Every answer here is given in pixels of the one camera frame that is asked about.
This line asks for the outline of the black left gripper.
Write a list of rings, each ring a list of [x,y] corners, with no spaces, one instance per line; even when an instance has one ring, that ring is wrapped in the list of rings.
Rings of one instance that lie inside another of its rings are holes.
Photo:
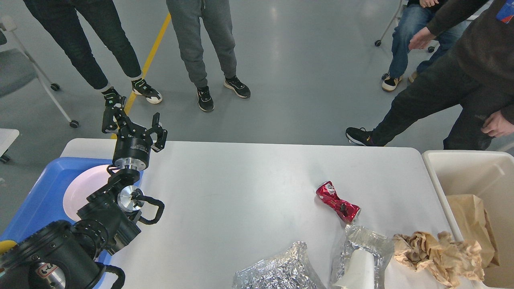
[[[151,149],[160,152],[165,148],[167,130],[162,127],[159,120],[160,113],[155,113],[152,126],[146,129],[139,124],[131,123],[122,104],[106,106],[101,132],[117,135],[112,164],[119,169],[143,171],[148,168]],[[156,134],[156,141],[152,141],[152,134]]]

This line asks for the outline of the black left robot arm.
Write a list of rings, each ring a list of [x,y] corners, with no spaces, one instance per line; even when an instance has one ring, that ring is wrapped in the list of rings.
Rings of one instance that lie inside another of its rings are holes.
[[[105,108],[104,120],[118,127],[108,182],[87,197],[78,222],[53,221],[1,255],[2,289],[92,289],[105,273],[117,276],[113,289],[123,287],[124,271],[97,258],[126,247],[140,233],[138,222],[155,224],[165,210],[162,201],[135,185],[151,151],[165,147],[167,130],[159,119],[155,113],[145,128],[123,108]]]

